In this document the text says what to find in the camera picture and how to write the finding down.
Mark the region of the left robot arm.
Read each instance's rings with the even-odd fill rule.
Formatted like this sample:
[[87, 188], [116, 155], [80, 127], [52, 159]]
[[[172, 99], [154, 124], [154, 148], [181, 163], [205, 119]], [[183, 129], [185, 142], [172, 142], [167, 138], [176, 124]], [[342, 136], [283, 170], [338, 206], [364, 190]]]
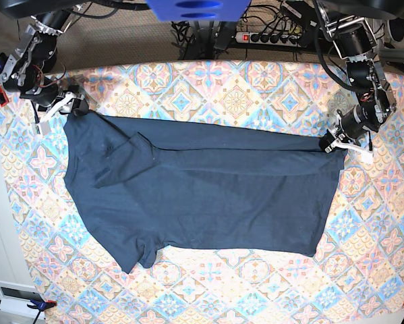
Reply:
[[[320, 148], [326, 153], [350, 149], [371, 154], [372, 148], [361, 147], [359, 140], [379, 131], [397, 109], [383, 66], [404, 63], [404, 49], [383, 47], [368, 20], [404, 18], [404, 1], [314, 1], [313, 6], [318, 19], [314, 45], [319, 61], [337, 84], [355, 93], [358, 101], [347, 113], [337, 112], [335, 123], [320, 139]], [[345, 61], [346, 81], [327, 66], [319, 44], [321, 34]]]

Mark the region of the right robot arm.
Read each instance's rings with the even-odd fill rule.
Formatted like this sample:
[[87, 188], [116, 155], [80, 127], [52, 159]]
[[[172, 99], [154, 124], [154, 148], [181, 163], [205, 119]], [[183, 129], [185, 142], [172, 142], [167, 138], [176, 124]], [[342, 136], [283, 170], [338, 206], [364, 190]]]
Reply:
[[57, 39], [70, 26], [69, 17], [81, 1], [0, 1], [0, 12], [14, 19], [30, 16], [34, 21], [20, 36], [9, 55], [0, 53], [0, 105], [8, 93], [31, 102], [34, 117], [54, 113], [85, 115], [89, 104], [79, 86], [63, 88], [47, 74], [57, 63]]

